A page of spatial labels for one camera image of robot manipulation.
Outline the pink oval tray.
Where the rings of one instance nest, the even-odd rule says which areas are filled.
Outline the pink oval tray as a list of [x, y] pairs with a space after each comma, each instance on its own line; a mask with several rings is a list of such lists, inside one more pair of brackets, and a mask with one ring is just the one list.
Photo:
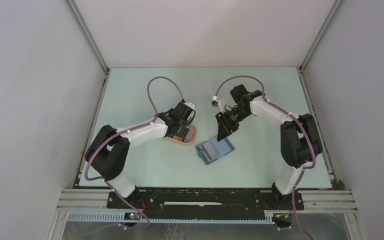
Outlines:
[[184, 128], [180, 133], [166, 136], [165, 140], [182, 145], [191, 146], [196, 139], [197, 128], [194, 125]]

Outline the blue leather card holder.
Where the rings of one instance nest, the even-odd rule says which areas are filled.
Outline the blue leather card holder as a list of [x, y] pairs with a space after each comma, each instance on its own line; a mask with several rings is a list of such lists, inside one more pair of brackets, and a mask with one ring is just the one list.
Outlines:
[[195, 149], [198, 157], [202, 159], [206, 165], [209, 165], [233, 152], [235, 147], [227, 137], [218, 141], [215, 136], [208, 141], [196, 145]]

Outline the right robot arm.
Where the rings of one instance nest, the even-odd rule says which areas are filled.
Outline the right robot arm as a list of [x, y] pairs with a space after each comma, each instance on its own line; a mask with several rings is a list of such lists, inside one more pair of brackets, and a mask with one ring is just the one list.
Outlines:
[[284, 209], [291, 202], [293, 193], [306, 169], [316, 164], [317, 155], [323, 147], [314, 117], [297, 115], [279, 107], [262, 90], [248, 91], [244, 85], [235, 86], [230, 95], [235, 105], [226, 107], [223, 99], [212, 97], [212, 105], [220, 112], [216, 114], [217, 141], [221, 141], [239, 129], [240, 122], [249, 116], [258, 116], [272, 122], [280, 130], [280, 153], [284, 160], [280, 177], [274, 182], [271, 204]]

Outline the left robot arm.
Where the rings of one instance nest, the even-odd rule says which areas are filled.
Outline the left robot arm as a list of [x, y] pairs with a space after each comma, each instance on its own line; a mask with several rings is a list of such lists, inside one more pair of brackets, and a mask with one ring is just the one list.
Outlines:
[[94, 169], [99, 174], [97, 179], [119, 194], [118, 201], [125, 208], [133, 208], [138, 202], [137, 187], [124, 170], [129, 150], [163, 138], [186, 143], [193, 132], [191, 126], [195, 115], [195, 105], [182, 100], [175, 108], [131, 127], [103, 126], [85, 153], [85, 179], [95, 180], [89, 177], [89, 170]]

